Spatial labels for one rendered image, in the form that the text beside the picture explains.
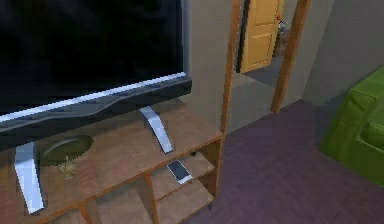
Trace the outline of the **brown wooden television stand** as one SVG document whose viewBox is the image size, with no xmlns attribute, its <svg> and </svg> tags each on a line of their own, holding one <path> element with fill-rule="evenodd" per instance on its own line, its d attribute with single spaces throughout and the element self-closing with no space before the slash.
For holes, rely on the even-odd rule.
<svg viewBox="0 0 384 224">
<path fill-rule="evenodd" d="M 27 210 L 14 169 L 15 149 L 0 153 L 0 224 L 179 224 L 217 196 L 223 135 L 180 101 L 155 106 L 172 144 L 162 152 L 140 113 L 72 130 L 93 138 L 76 176 L 40 170 L 44 207 Z M 190 153 L 197 151 L 196 156 Z M 167 165 L 179 160 L 192 179 L 180 185 Z"/>
</svg>

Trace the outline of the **small brass ornament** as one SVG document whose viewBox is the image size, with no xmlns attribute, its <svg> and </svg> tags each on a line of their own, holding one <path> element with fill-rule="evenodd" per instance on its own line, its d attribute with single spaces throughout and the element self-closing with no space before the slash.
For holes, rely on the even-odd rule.
<svg viewBox="0 0 384 224">
<path fill-rule="evenodd" d="M 66 156 L 65 161 L 57 166 L 57 170 L 62 178 L 71 179 L 76 176 L 77 163 Z"/>
</svg>

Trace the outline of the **brown wooden door frame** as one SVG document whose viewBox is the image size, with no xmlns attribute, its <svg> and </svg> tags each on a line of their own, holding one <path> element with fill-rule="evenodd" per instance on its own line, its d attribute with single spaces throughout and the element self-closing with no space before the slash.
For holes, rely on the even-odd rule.
<svg viewBox="0 0 384 224">
<path fill-rule="evenodd" d="M 300 38 L 302 35 L 302 31 L 304 29 L 304 24 L 306 22 L 306 17 L 308 14 L 308 10 L 310 8 L 310 4 L 311 4 L 311 0 L 298 0 L 295 7 L 295 12 L 293 16 L 292 25 L 291 25 L 291 32 L 288 37 L 289 46 L 286 48 L 284 52 L 282 65 L 279 71 L 277 84 L 274 90 L 274 95 L 273 95 L 272 103 L 270 106 L 270 111 L 274 114 L 278 114 L 281 110 L 281 105 L 285 96 L 287 83 L 289 80 L 290 73 L 292 71 L 293 62 L 296 57 L 297 48 L 300 43 Z M 226 56 L 224 93 L 223 93 L 221 123 L 220 123 L 220 131 L 222 132 L 223 135 L 226 134 L 227 122 L 228 122 L 231 85 L 232 85 L 232 78 L 234 73 L 234 62 L 235 62 L 235 54 L 236 54 L 236 44 L 238 41 L 239 27 L 240 27 L 240 13 L 241 13 L 241 0 L 232 0 L 230 31 L 229 31 L 229 40 L 227 45 L 227 56 Z"/>
</svg>

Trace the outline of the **yellow wooden room door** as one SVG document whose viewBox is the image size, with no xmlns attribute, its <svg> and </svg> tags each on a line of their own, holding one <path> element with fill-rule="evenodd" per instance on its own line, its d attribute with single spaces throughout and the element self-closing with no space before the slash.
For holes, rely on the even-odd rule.
<svg viewBox="0 0 384 224">
<path fill-rule="evenodd" d="M 249 0 L 240 72 L 271 64 L 284 0 Z"/>
</svg>

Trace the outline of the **dark green round dish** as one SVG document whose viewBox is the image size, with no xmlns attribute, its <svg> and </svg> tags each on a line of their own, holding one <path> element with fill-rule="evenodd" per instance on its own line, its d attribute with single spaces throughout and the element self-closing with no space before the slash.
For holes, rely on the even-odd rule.
<svg viewBox="0 0 384 224">
<path fill-rule="evenodd" d="M 37 154 L 39 165 L 43 167 L 58 166 L 68 160 L 75 160 L 87 152 L 93 144 L 88 135 L 70 136 L 61 139 Z"/>
</svg>

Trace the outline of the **white smartphone with dark screen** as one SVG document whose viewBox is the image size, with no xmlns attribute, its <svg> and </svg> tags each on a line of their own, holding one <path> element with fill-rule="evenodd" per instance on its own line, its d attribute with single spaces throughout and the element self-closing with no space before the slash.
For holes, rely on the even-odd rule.
<svg viewBox="0 0 384 224">
<path fill-rule="evenodd" d="M 179 161 L 175 160 L 167 165 L 167 168 L 172 173 L 176 181 L 182 185 L 192 179 L 191 173 L 185 168 L 185 166 Z"/>
</svg>

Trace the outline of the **green sofa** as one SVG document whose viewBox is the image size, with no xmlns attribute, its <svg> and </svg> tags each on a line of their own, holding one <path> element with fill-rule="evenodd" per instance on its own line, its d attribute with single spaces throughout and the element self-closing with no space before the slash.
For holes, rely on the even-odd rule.
<svg viewBox="0 0 384 224">
<path fill-rule="evenodd" d="M 348 91 L 320 150 L 384 187 L 384 65 Z"/>
</svg>

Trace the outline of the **black flat television set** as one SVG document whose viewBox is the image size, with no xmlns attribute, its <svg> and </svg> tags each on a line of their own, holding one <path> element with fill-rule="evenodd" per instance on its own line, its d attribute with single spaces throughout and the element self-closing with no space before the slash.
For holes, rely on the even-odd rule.
<svg viewBox="0 0 384 224">
<path fill-rule="evenodd" d="M 187 0 L 0 0 L 0 150 L 30 214 L 44 209 L 36 141 L 190 93 Z"/>
</svg>

